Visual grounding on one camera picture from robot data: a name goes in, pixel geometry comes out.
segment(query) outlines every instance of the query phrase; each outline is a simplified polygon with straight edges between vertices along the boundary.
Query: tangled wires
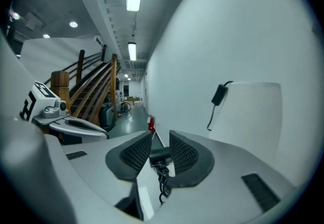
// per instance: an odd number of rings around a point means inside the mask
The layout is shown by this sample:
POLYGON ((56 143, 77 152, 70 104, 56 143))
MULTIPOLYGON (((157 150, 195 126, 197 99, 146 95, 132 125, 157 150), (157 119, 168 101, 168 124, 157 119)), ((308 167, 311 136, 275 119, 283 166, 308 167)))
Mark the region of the tangled wires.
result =
POLYGON ((162 201, 162 195, 166 198, 170 195, 171 189, 168 187, 168 180, 169 180, 169 170, 167 168, 169 164, 165 163, 164 161, 159 161, 158 163, 152 165, 155 167, 158 173, 158 181, 160 183, 160 196, 158 199, 160 200, 161 205, 164 203, 162 201))

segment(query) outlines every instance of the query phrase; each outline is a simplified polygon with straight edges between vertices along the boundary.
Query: gray floor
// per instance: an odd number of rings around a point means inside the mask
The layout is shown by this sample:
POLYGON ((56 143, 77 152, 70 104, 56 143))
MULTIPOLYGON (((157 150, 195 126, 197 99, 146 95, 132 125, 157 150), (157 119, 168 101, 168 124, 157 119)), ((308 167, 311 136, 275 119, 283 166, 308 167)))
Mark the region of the gray floor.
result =
MULTIPOLYGON (((123 113, 123 116, 118 118, 116 126, 109 132, 109 137, 113 139, 140 130, 148 130, 147 114, 144 107, 133 107, 130 112, 123 113)), ((161 147, 162 145, 155 135, 152 140, 152 148, 161 147)))

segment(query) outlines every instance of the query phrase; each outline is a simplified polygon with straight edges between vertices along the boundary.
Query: wooden newel post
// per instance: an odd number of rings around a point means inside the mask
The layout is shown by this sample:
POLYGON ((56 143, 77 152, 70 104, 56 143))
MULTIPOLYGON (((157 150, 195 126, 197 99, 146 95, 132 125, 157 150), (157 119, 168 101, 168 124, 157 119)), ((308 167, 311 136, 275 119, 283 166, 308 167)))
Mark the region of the wooden newel post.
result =
POLYGON ((69 96, 69 78, 70 74, 65 71, 54 71, 51 76, 51 90, 54 94, 66 102, 66 109, 71 114, 70 96, 69 96))
POLYGON ((82 66, 83 66, 84 57, 85 57, 85 50, 81 50, 79 53, 79 60, 77 61, 75 84, 79 83, 82 78, 82 66))
POLYGON ((113 54, 112 55, 112 60, 111 60, 111 78, 110 78, 110 97, 111 97, 111 102, 114 107, 114 116, 115 120, 117 120, 117 106, 116 106, 116 75, 117 75, 117 55, 113 54))

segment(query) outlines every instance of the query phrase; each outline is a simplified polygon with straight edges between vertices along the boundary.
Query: floor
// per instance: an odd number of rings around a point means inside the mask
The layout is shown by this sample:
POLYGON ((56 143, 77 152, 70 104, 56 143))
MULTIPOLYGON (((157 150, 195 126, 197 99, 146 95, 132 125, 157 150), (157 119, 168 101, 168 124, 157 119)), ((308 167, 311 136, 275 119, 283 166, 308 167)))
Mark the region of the floor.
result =
MULTIPOLYGON (((147 114, 144 107, 133 107, 130 112, 123 113, 123 116, 118 118, 116 126, 109 132, 109 137, 113 139, 136 131, 147 130, 147 128, 147 114)), ((162 145, 155 135, 152 140, 152 149, 158 148, 162 148, 162 145)))

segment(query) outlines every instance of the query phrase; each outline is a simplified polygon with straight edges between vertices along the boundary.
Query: fire extinguisher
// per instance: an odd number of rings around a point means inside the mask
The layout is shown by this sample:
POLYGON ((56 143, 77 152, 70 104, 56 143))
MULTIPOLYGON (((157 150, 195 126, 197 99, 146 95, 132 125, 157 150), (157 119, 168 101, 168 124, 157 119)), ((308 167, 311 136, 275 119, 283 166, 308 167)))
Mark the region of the fire extinguisher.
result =
POLYGON ((147 123, 148 123, 148 130, 154 131, 154 116, 149 115, 147 118, 147 123))

